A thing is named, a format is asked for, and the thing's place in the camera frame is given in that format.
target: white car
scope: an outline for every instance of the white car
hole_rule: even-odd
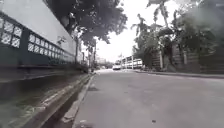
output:
[[[113,70],[121,70],[121,65],[120,64],[115,64],[112,67]]]

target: wall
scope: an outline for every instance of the wall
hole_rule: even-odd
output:
[[[75,54],[75,41],[43,0],[4,0],[0,9],[6,15],[56,45],[58,45],[57,41],[60,37],[65,37],[66,42],[62,43],[61,47]]]

